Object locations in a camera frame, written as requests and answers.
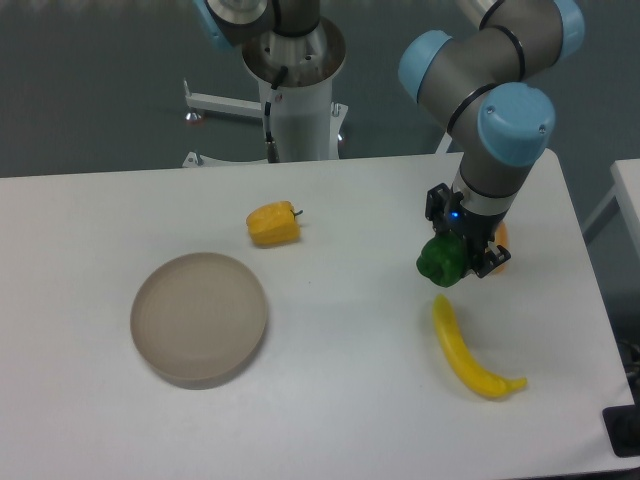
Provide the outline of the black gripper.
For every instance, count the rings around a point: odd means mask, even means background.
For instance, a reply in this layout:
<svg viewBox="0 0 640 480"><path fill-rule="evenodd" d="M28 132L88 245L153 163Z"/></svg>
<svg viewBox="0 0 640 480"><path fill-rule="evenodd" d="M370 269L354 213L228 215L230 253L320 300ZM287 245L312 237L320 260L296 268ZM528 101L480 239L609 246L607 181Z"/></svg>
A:
<svg viewBox="0 0 640 480"><path fill-rule="evenodd" d="M425 218L437 233L451 231L466 246L471 270L484 278L511 259L510 251L494 241L496 230L506 216L472 212L462 201L464 195L440 183L426 194Z"/></svg>

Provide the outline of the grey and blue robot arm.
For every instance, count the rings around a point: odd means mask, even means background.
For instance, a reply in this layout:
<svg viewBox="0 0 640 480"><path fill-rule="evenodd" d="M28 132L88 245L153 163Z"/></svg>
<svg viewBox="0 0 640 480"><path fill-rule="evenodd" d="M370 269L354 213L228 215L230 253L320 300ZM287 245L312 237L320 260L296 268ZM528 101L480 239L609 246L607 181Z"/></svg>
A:
<svg viewBox="0 0 640 480"><path fill-rule="evenodd" d="M555 110L527 79L575 53L585 24L572 1L463 1L477 32L464 41L428 31L404 51L398 78L463 150L451 184L426 196L435 236L416 266L449 287L508 261L500 224L546 149ZM199 1L208 38L239 48L260 91L259 116L271 163L326 160L331 87L346 57L338 27L316 1Z"/></svg>

